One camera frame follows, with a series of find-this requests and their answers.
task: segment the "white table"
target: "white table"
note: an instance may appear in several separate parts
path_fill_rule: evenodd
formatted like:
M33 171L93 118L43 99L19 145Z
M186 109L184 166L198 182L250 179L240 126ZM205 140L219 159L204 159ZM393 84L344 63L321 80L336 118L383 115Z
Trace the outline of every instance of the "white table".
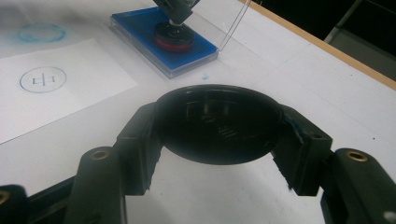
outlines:
M0 185L23 185L32 195L59 183L76 173L84 152L112 146L141 105L179 87L209 83L250 88L295 108L333 138L332 149L368 152L396 180L395 90L251 8L217 60L168 79L108 29L111 14L152 6L149 0L0 3L0 20L8 25L56 21L71 27L73 38L61 45L94 38L139 84L1 144ZM44 48L3 48L0 57ZM186 161L164 148L150 191L127 197L127 213L129 223L314 224L323 223L319 198L288 191L269 155L222 167Z

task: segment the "white surface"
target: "white surface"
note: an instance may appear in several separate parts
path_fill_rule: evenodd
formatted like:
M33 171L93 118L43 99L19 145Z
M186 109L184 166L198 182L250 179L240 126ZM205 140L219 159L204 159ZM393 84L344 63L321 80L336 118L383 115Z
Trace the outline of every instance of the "white surface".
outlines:
M233 6L227 1L231 0L224 0L219 10ZM334 139L332 149L367 151L396 179L395 91L251 9L216 61L169 80L107 28L110 14L149 4L129 0L8 3L8 8L34 12L33 21L61 24L73 34L64 42L95 38L139 85L2 144L0 185L21 184L31 195L58 183L76 173L84 152L112 146L138 107L172 89L206 83L251 88L294 107ZM215 18L217 13L209 13L213 8L207 7L208 16ZM41 48L50 46L41 44ZM302 198L288 191L271 156L218 167L185 161L164 149L151 190L143 197L128 197L127 212L129 223L317 224L323 223L318 202L319 196Z
M0 143L137 83L93 39L0 60Z

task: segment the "blue circle drawing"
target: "blue circle drawing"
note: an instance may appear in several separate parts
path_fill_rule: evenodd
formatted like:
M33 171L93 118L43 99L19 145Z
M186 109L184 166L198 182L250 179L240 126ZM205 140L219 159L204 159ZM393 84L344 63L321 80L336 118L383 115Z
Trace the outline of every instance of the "blue circle drawing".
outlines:
M23 26L18 31L19 39L34 43L50 43L64 39L66 31L60 26L48 23L33 23Z
M24 90L36 93L55 91L65 82L66 73L56 67L38 67L26 72L20 79Z

